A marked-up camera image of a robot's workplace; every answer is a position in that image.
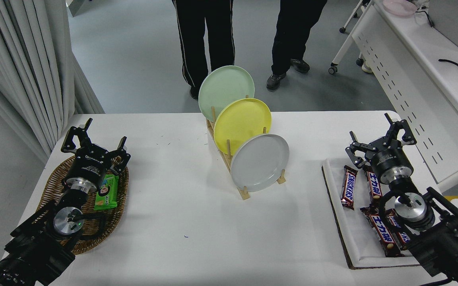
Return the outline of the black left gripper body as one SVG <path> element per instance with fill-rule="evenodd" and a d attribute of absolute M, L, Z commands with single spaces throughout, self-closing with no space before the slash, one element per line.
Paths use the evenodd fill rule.
<path fill-rule="evenodd" d="M 68 185 L 71 186 L 75 179 L 80 179 L 89 181 L 94 187 L 100 187 L 111 166 L 107 153 L 101 147 L 78 148 L 68 172 Z"/>

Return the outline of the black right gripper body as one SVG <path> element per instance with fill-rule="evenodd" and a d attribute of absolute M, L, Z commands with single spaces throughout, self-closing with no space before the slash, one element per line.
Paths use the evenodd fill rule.
<path fill-rule="evenodd" d="M 401 147 L 375 152 L 370 164 L 378 178 L 407 178 L 413 173 L 412 164 Z"/>

